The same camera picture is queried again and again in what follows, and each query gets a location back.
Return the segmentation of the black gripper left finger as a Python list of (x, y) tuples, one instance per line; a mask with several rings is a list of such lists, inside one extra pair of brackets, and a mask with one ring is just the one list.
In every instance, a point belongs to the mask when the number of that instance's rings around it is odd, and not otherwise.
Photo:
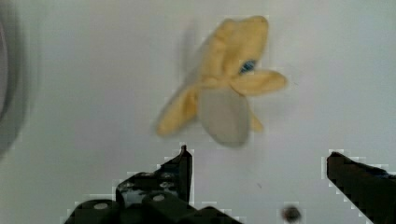
[(242, 224), (213, 206), (190, 205), (192, 155), (186, 146), (153, 172), (119, 183), (115, 198), (80, 203), (64, 224)]

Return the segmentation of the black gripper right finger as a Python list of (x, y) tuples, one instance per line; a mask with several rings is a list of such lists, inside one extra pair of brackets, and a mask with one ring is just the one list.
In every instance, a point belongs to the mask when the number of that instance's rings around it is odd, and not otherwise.
[(326, 175), (374, 224), (395, 224), (395, 175), (339, 152), (326, 159)]

